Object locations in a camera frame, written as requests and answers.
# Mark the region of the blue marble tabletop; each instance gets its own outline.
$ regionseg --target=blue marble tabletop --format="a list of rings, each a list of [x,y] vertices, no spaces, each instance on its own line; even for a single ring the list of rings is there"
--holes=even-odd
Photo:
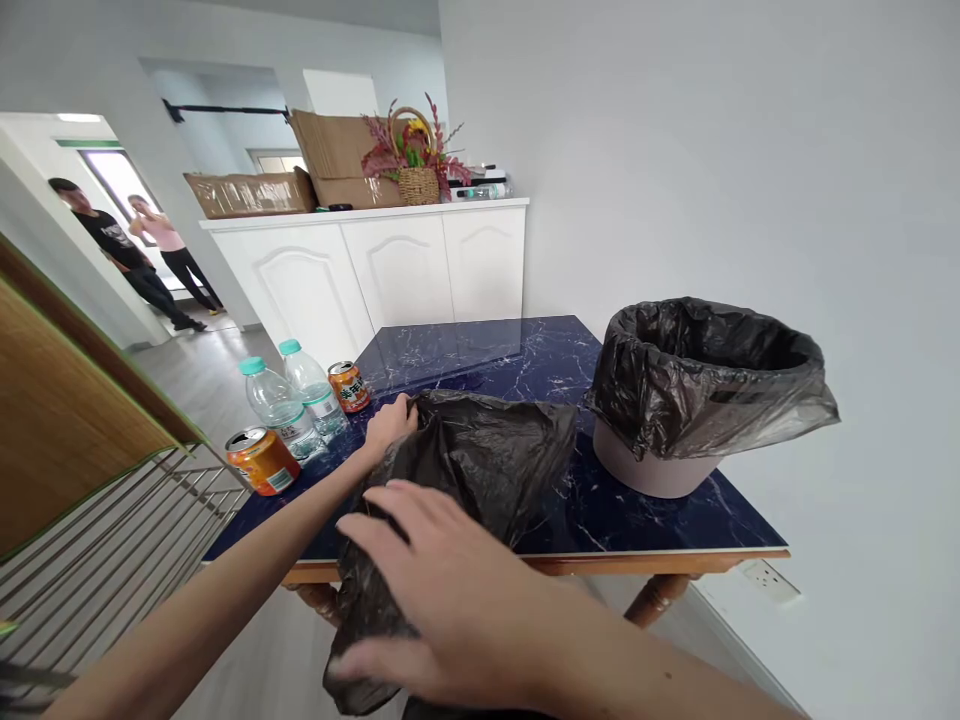
[[[648,497],[622,485],[593,452],[593,415],[583,408],[600,352],[599,341],[576,317],[382,328],[357,359],[374,400],[350,417],[350,427],[311,459],[282,495],[253,495],[203,558],[216,559],[246,533],[320,482],[363,443],[367,420],[400,392],[428,388],[467,390],[504,400],[545,400],[580,406],[577,439],[563,485],[547,493],[540,512],[516,546],[520,555],[584,556],[774,550],[787,543],[723,473],[691,495]],[[301,562],[335,560],[334,523],[341,506],[301,556]]]

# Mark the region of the plastic bottle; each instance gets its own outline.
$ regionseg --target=plastic bottle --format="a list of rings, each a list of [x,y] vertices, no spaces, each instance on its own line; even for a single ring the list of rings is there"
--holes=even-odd
[[[291,338],[280,343],[283,369],[287,380],[303,395],[303,404],[312,413],[314,425],[329,440],[347,427],[347,416],[327,382],[327,374],[319,363],[307,355],[300,342]]]
[[[247,402],[297,460],[305,460],[324,449],[323,438],[313,425],[313,416],[303,405],[303,397],[280,377],[261,357],[240,362],[240,372],[247,378]]]
[[[484,183],[465,188],[452,188],[454,201],[463,200],[502,200],[513,197],[513,187],[509,183]]]

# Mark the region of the table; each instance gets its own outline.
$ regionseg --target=table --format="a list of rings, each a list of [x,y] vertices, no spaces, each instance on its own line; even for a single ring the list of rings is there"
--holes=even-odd
[[[350,418],[330,452],[312,459],[280,496],[252,496],[204,556],[216,559],[246,533],[322,480],[363,443],[366,422],[398,393],[428,388],[467,390],[504,400],[580,406],[576,446],[562,484],[514,548],[549,575],[647,575],[626,616],[645,627],[704,573],[723,573],[750,558],[789,557],[787,544],[719,470],[691,495],[648,497],[620,484],[593,452],[594,416],[583,408],[599,341],[576,317],[524,318],[382,328],[357,359],[374,392],[370,407]],[[334,524],[341,506],[304,551],[284,584],[337,623]]]

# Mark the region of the woman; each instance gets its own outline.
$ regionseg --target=woman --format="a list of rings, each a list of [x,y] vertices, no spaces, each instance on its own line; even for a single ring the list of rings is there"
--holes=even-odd
[[[213,287],[203,276],[203,271],[193,259],[187,246],[184,245],[180,233],[174,230],[173,225],[163,213],[154,212],[150,204],[140,195],[129,195],[127,200],[130,206],[137,211],[137,217],[130,223],[130,234],[136,235],[141,241],[146,243],[143,234],[146,232],[156,240],[157,247],[160,248],[160,255],[163,261],[170,268],[170,272],[176,275],[177,280],[183,283],[183,286],[190,291],[194,299],[210,311],[211,315],[218,315],[223,312],[223,303],[213,291]],[[210,293],[207,298],[197,287],[190,273],[193,272]]]

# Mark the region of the pink shirt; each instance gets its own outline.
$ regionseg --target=pink shirt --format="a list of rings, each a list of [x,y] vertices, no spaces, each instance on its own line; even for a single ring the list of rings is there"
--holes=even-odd
[[[163,226],[163,222],[160,220],[151,220],[150,218],[141,215],[140,223],[143,225],[143,229],[150,233],[150,237],[154,239],[157,243],[157,247],[160,248],[160,252],[176,252],[177,250],[183,250],[186,245],[183,243],[183,239],[180,237],[180,233],[176,230],[168,230]]]

